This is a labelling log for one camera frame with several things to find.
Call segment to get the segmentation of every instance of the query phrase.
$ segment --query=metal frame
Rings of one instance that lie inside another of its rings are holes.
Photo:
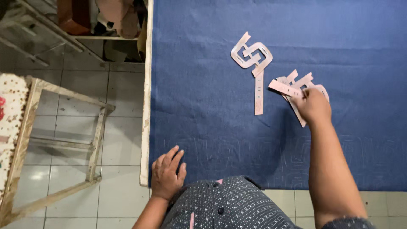
[[[4,190],[2,205],[0,206],[0,216],[1,216],[0,227],[4,227],[22,217],[25,217],[26,215],[34,211],[49,206],[50,204],[58,200],[61,200],[69,195],[72,195],[82,189],[85,189],[99,182],[102,179],[101,176],[95,176],[95,168],[101,146],[101,139],[104,133],[106,117],[110,112],[115,110],[115,106],[113,105],[103,103],[89,96],[76,93],[74,91],[65,89],[60,86],[56,86],[42,79],[27,77],[27,82],[31,84],[30,93],[28,96],[26,110],[24,112],[24,117],[22,120],[21,130],[18,135],[17,145],[15,147],[15,153],[13,156],[13,161],[11,163],[6,188]],[[24,164],[28,142],[30,140],[31,130],[33,128],[33,123],[35,120],[35,112],[38,107],[42,90],[51,91],[60,95],[65,95],[67,97],[85,101],[90,104],[101,107],[94,140],[90,144],[31,138],[31,140],[33,140],[34,142],[45,145],[57,145],[91,150],[88,171],[86,173],[85,181],[13,210],[13,200],[17,192],[18,181],[20,179],[21,169]]]

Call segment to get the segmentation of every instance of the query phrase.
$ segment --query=leather scraps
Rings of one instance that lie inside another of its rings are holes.
[[[281,84],[283,84],[283,85],[285,85],[287,87],[290,87],[290,88],[292,88],[294,90],[295,89],[296,90],[301,90],[301,87],[303,87],[303,86],[306,86],[308,88],[316,88],[317,90],[319,90],[320,92],[322,92],[324,94],[324,97],[329,102],[329,96],[328,96],[328,93],[327,93],[326,89],[324,88],[324,86],[322,86],[321,84],[314,85],[314,83],[311,82],[311,80],[314,79],[312,77],[312,73],[308,73],[303,78],[299,79],[298,81],[295,81],[295,78],[297,76],[298,76],[297,69],[294,69],[294,71],[291,72],[287,77],[285,77],[285,76],[278,77],[277,82],[281,83]],[[294,112],[295,112],[301,126],[305,127],[306,121],[301,117],[300,113],[298,112],[297,107],[292,102],[292,94],[291,95],[287,94],[288,91],[286,91],[286,92],[283,92],[283,91],[280,91],[280,90],[277,90],[277,91],[279,91],[281,93],[281,95],[283,96],[283,98],[290,103],[290,105],[293,108],[293,110],[294,110]]]

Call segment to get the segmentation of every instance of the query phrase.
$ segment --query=finger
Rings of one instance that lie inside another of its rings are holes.
[[[181,160],[182,156],[184,155],[184,151],[181,150],[177,153],[174,159],[171,161],[170,169],[176,171],[179,165],[179,161]]]
[[[163,155],[161,155],[157,160],[156,160],[156,168],[160,168],[161,167],[161,165],[162,165],[162,161],[164,160],[164,157],[165,157],[165,155],[166,154],[163,154]]]
[[[151,170],[155,170],[155,165],[157,164],[157,161],[154,161],[152,166],[151,166]]]
[[[165,156],[162,165],[165,167],[168,167],[171,164],[171,161],[175,155],[175,153],[179,150],[179,146],[174,146],[174,148],[170,149],[170,151],[168,151],[167,155]]]
[[[312,93],[312,88],[305,88],[302,92],[304,93],[304,98],[308,98],[310,93]]]
[[[186,163],[185,162],[181,164],[177,177],[178,177],[178,182],[180,182],[182,185],[184,183],[184,180],[186,177]]]
[[[304,104],[304,99],[303,98],[292,98],[291,99],[292,101],[293,101],[293,103],[294,103],[294,105],[298,108],[298,107],[302,107],[303,106],[303,104]]]

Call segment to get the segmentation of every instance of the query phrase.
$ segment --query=pink strap piece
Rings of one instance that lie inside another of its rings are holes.
[[[283,94],[286,94],[291,97],[303,97],[303,93],[301,90],[292,88],[288,85],[278,82],[277,80],[273,79],[269,84],[269,88],[279,91]]]
[[[194,213],[191,213],[191,220],[189,221],[189,229],[194,229]]]

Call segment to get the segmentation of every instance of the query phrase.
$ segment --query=wooden frame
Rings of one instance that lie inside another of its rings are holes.
[[[140,185],[149,184],[149,153],[150,153],[150,96],[151,96],[151,43],[153,37],[153,13],[154,0],[146,4],[148,8],[147,17],[147,45],[146,64],[144,73],[144,99],[143,99],[143,126],[141,133],[141,162],[140,162]]]
[[[13,161],[11,163],[10,173],[4,190],[4,196],[2,199],[2,204],[0,206],[0,227],[4,227],[13,221],[16,221],[34,211],[37,211],[43,207],[49,206],[50,204],[61,200],[69,195],[72,195],[82,189],[85,189],[101,180],[101,176],[95,176],[95,168],[99,155],[99,149],[101,145],[101,139],[103,137],[105,121],[107,114],[114,111],[115,106],[103,103],[97,99],[93,99],[89,96],[82,95],[71,90],[56,86],[54,84],[48,83],[42,79],[37,79],[33,77],[27,77],[27,82],[30,86],[30,93],[28,96],[28,101],[26,104],[26,109],[24,112],[21,130],[18,135],[17,144],[15,147],[15,153],[13,156]],[[47,90],[55,92],[60,95],[65,95],[74,99],[88,102],[93,105],[101,107],[99,113],[98,122],[96,126],[96,133],[94,140],[91,144],[83,143],[73,143],[67,141],[49,140],[49,139],[39,139],[32,138],[36,143],[41,143],[45,145],[58,145],[64,147],[89,149],[91,150],[91,156],[89,159],[88,171],[86,174],[85,181],[74,185],[72,187],[66,188],[54,194],[48,195],[42,199],[34,201],[32,203],[26,204],[19,207],[13,211],[13,199],[17,192],[18,181],[20,179],[21,169],[24,164],[24,159],[27,152],[28,142],[30,140],[31,130],[33,128],[33,123],[35,120],[35,112],[38,107],[39,99],[41,97],[42,90]]]

